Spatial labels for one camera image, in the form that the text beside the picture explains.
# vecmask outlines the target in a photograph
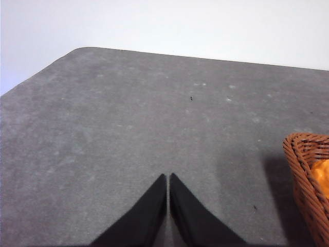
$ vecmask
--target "white wall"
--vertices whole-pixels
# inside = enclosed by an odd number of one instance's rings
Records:
[[[329,1],[2,0],[1,94],[99,46],[329,69]]]

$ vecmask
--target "orange fabric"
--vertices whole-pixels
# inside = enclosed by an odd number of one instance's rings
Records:
[[[323,193],[329,199],[329,160],[315,162],[312,165],[311,172],[319,182]]]

